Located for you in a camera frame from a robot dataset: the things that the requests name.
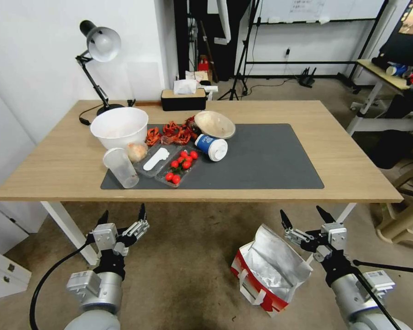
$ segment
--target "paper cup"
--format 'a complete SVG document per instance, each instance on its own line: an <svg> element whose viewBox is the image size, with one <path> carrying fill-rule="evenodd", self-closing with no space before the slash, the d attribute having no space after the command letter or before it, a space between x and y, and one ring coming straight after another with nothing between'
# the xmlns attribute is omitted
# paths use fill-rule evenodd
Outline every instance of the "paper cup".
<svg viewBox="0 0 413 330"><path fill-rule="evenodd" d="M216 139L205 134L199 135L194 143L200 150L208 154L212 161L219 161L225 157L228 144L223 139Z"/></svg>

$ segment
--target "clear plastic cup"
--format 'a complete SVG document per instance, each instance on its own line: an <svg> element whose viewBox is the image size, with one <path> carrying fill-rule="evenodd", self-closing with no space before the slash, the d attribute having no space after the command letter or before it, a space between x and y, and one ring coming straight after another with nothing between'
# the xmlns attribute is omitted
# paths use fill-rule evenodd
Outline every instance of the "clear plastic cup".
<svg viewBox="0 0 413 330"><path fill-rule="evenodd" d="M123 148L112 148L102 158L104 165L112 171L116 179L126 189L133 188L139 182L138 174L128 159Z"/></svg>

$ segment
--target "chair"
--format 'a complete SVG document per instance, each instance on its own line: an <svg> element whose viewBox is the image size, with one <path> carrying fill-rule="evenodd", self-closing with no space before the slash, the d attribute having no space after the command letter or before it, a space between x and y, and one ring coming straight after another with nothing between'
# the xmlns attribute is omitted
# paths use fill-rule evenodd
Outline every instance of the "chair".
<svg viewBox="0 0 413 330"><path fill-rule="evenodd" d="M413 179L413 169L401 175L393 186L401 193L413 196L413 192L407 191L402 186ZM398 212L392 204L381 204L383 220L376 227L376 234L386 242L399 243L401 241L413 241L413 202L403 211Z"/></svg>

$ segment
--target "white plastic bowl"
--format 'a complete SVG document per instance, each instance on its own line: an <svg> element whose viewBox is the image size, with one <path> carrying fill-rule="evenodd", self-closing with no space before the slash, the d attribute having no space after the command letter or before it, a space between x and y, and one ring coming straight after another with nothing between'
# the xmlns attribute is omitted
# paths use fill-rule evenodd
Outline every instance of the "white plastic bowl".
<svg viewBox="0 0 413 330"><path fill-rule="evenodd" d="M234 123L215 111L201 111L194 116L194 121L202 133L213 138L227 139L235 133Z"/></svg>
<svg viewBox="0 0 413 330"><path fill-rule="evenodd" d="M115 108L97 116L90 131L108 149L143 143L147 136L148 115L138 108Z"/></svg>

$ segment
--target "paper bag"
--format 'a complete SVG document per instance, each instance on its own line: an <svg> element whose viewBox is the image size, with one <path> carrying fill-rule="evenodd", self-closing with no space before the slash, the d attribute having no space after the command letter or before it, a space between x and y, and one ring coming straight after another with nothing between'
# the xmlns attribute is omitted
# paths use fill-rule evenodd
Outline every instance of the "paper bag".
<svg viewBox="0 0 413 330"><path fill-rule="evenodd" d="M255 240L237 251L231 271L245 298L273 317L291 302L312 268L281 237L261 225Z"/></svg>

